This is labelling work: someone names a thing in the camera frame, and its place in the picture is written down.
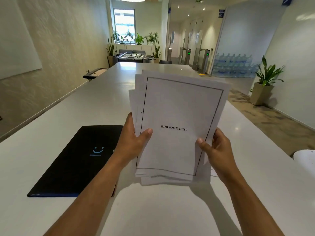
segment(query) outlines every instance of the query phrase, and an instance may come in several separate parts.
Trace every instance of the white chair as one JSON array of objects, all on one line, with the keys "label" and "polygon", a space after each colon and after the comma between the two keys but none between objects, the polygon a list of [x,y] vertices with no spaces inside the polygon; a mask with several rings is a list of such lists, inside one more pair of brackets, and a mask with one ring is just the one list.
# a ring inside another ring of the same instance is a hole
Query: white chair
[{"label": "white chair", "polygon": [[315,150],[297,151],[293,159],[315,178]]}]

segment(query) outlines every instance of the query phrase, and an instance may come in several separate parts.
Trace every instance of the table top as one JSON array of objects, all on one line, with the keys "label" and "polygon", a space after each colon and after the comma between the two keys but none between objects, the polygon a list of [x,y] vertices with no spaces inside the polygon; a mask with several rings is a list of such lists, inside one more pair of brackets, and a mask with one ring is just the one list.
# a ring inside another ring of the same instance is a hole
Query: table top
[{"label": "table top", "polygon": [[[118,63],[0,143],[0,235],[40,236],[74,198],[26,195],[82,125],[123,125],[128,90],[143,69],[195,76],[187,65]],[[315,181],[226,102],[219,127],[231,140],[236,163],[286,236],[315,235]],[[121,173],[101,235],[241,235],[224,184],[188,186],[134,183]]]}]

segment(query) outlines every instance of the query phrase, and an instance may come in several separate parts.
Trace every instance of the blue smiley face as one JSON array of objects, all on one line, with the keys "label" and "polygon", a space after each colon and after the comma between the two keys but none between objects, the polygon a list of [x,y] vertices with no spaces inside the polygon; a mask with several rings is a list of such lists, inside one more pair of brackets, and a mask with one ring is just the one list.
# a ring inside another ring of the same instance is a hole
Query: blue smiley face
[{"label": "blue smiley face", "polygon": [[95,150],[93,150],[94,153],[101,153],[103,150],[96,152]]}]

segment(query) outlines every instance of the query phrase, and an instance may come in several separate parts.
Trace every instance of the plant pot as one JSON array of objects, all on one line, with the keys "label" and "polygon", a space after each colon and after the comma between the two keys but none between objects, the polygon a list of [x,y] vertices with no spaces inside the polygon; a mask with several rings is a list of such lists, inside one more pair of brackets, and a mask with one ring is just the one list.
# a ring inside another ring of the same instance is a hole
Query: plant pot
[{"label": "plant pot", "polygon": [[262,105],[266,99],[269,98],[270,92],[273,89],[273,85],[262,86],[259,83],[254,84],[252,95],[250,96],[250,102],[254,105]]},{"label": "plant pot", "polygon": [[113,66],[113,57],[112,56],[107,56],[107,60],[108,60],[109,67],[112,67]]}]

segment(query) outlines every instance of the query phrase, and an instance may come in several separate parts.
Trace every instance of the stack of papers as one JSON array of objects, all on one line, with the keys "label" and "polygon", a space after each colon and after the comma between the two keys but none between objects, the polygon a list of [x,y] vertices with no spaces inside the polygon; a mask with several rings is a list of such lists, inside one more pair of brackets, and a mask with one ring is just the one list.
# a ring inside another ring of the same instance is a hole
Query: stack of papers
[{"label": "stack of papers", "polygon": [[141,184],[210,182],[216,174],[196,140],[211,144],[230,85],[151,71],[136,75],[135,83],[129,90],[135,134],[153,129],[135,159]]}]

